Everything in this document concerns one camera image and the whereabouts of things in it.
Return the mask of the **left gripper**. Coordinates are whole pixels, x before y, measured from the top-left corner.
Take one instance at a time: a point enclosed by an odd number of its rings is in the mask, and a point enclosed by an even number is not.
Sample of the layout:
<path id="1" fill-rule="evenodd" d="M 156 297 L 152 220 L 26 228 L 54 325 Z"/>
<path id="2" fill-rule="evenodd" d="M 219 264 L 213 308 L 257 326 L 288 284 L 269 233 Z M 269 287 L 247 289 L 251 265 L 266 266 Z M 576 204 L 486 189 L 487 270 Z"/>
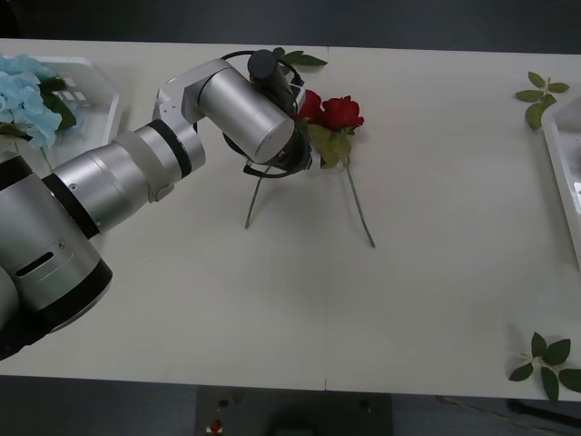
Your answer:
<path id="1" fill-rule="evenodd" d="M 272 94 L 277 105 L 289 116 L 298 115 L 298 105 L 294 93 L 283 72 L 275 72 L 272 78 Z"/>

